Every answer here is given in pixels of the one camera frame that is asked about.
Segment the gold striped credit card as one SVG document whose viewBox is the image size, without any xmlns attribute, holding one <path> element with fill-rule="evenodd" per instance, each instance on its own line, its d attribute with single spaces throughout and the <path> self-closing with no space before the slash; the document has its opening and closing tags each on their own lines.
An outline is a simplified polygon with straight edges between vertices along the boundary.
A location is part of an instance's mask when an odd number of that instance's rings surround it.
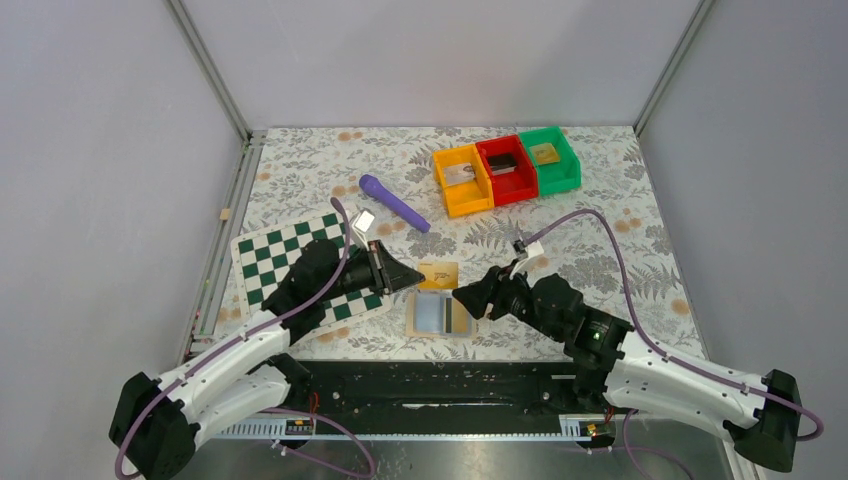
<svg viewBox="0 0 848 480">
<path fill-rule="evenodd" d="M 420 262 L 418 271 L 424 275 L 424 281 L 418 285 L 420 290 L 453 290 L 459 286 L 457 262 Z"/>
</svg>

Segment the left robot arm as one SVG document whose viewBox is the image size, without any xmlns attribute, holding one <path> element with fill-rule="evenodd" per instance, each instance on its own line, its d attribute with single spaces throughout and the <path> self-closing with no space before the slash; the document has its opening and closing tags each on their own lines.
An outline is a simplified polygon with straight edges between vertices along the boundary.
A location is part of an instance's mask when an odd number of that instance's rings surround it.
<svg viewBox="0 0 848 480">
<path fill-rule="evenodd" d="M 221 431 L 281 405 L 306 405 L 311 374 L 289 350 L 325 319 L 326 302 L 362 290 L 382 297 L 424 279 L 379 240 L 344 249 L 311 241 L 239 330 L 156 378 L 140 372 L 124 384 L 109 429 L 117 478 L 171 479 Z"/>
</svg>

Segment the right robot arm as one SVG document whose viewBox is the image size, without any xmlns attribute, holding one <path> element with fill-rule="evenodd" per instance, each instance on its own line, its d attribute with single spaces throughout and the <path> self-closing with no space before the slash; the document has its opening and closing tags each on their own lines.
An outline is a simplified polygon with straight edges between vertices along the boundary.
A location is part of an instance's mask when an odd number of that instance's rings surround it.
<svg viewBox="0 0 848 480">
<path fill-rule="evenodd" d="M 793 376 L 733 371 L 671 347 L 654 347 L 630 322 L 588 306 L 557 274 L 529 284 L 492 267 L 452 296 L 475 319 L 512 315 L 562 344 L 577 367 L 573 391 L 589 408 L 659 414 L 731 443 L 745 459 L 777 472 L 794 465 L 800 399 Z"/>
</svg>

